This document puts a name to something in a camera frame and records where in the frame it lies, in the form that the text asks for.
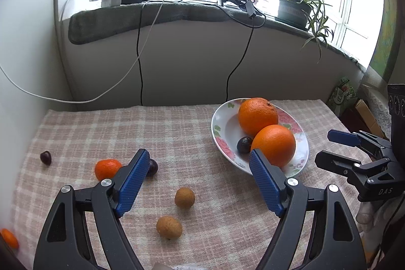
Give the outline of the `white gloved right hand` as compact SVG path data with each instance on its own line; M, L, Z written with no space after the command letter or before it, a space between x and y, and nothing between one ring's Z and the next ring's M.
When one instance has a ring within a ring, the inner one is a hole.
M364 249L367 267L376 265L375 258L380 253L384 233L404 216L404 203L401 197L387 201L362 202L356 215L356 223Z

